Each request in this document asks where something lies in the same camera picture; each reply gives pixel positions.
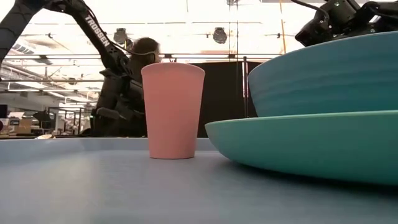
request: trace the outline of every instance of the ceiling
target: ceiling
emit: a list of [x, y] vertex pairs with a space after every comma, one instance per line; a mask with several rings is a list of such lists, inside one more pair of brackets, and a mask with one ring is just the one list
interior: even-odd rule
[[[3, 1], [0, 7], [0, 19], [7, 14], [14, 3], [13, 0]], [[315, 13], [312, 9], [288, 1], [280, 4], [271, 0], [240, 0], [238, 6], [227, 5], [227, 0], [85, 0], [85, 2], [91, 7], [110, 39], [113, 38], [117, 28], [125, 28], [133, 40], [145, 36], [152, 37], [160, 42], [163, 54], [174, 54], [177, 58], [184, 58], [177, 59], [178, 62], [227, 60], [220, 58], [236, 53], [265, 61], [267, 58], [283, 54], [284, 49], [287, 52], [297, 50], [302, 46], [295, 41], [294, 35], [312, 19]], [[318, 2], [313, 3], [317, 6], [321, 4], [320, 0], [312, 2]], [[215, 27], [223, 27], [226, 33], [229, 33], [227, 43], [217, 44], [213, 40], [212, 33]], [[17, 44], [19, 45], [9, 52], [5, 62], [46, 79], [103, 79], [98, 73], [104, 69], [98, 52], [73, 18], [66, 14], [40, 11], [25, 28]], [[26, 55], [26, 52], [21, 52], [21, 47], [33, 53]], [[209, 58], [209, 55], [183, 54], [218, 55]], [[38, 62], [38, 55], [46, 55], [48, 63]], [[95, 100], [98, 93], [85, 90], [101, 88], [101, 82], [76, 85], [52, 83], [52, 86], [58, 89], [79, 89], [84, 92], [86, 99]]]

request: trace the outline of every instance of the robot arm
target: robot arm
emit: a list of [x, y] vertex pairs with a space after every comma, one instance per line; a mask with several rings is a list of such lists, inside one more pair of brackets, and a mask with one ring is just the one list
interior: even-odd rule
[[[293, 2], [305, 7], [308, 4]], [[354, 0], [329, 0], [295, 36], [304, 46], [358, 35], [398, 30], [398, 2], [367, 2], [360, 7]]]
[[22, 34], [32, 17], [41, 9], [71, 15], [101, 55], [105, 70], [104, 83], [97, 107], [93, 110], [91, 128], [94, 136], [117, 135], [109, 128], [119, 118], [131, 119], [137, 111], [121, 103], [122, 97], [138, 102], [143, 108], [142, 85], [133, 79], [126, 54], [100, 27], [95, 15], [83, 0], [16, 0], [0, 23], [0, 63]]

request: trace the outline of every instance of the bowl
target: bowl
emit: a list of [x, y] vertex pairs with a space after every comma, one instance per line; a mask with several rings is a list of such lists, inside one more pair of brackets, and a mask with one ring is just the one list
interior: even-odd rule
[[247, 166], [398, 185], [398, 111], [236, 119], [205, 128], [222, 155]]
[[257, 115], [398, 110], [398, 32], [336, 40], [276, 57], [248, 76]]

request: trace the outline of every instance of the pink cup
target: pink cup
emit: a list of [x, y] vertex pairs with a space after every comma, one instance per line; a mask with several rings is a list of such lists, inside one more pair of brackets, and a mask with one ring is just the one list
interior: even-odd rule
[[184, 63], [155, 63], [141, 73], [150, 157], [194, 157], [205, 71]]

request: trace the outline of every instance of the person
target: person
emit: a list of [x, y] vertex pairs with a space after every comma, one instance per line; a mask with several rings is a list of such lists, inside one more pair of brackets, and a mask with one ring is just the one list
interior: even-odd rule
[[160, 62], [160, 44], [156, 40], [143, 37], [136, 40], [131, 48], [136, 54], [130, 56], [130, 68], [133, 72], [133, 79], [142, 83], [141, 69], [147, 65]]

